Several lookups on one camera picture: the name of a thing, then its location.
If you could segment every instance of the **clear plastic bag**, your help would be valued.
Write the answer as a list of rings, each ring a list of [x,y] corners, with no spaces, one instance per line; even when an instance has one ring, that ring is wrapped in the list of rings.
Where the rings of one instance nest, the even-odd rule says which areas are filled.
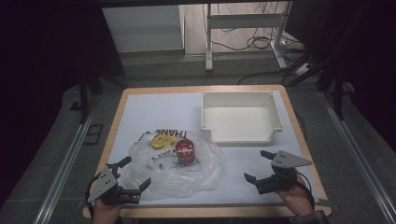
[[[176,137],[170,146],[154,148],[158,134]],[[138,186],[151,177],[151,185],[141,200],[189,197],[194,192],[214,188],[223,177],[225,160],[221,149],[209,138],[181,130],[155,130],[143,133],[131,147],[132,161],[121,169],[120,185]]]

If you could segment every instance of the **red object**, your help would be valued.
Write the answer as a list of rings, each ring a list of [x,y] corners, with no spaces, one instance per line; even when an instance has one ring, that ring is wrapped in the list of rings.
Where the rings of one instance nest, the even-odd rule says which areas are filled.
[[[195,161],[194,143],[187,138],[181,139],[176,144],[176,154],[180,164],[192,164]]]

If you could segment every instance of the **white plastic tray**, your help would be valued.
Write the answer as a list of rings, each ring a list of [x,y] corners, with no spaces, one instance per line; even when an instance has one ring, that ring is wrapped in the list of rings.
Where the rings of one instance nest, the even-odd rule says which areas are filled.
[[[272,142],[282,132],[274,93],[204,92],[202,132],[222,146],[244,146]]]

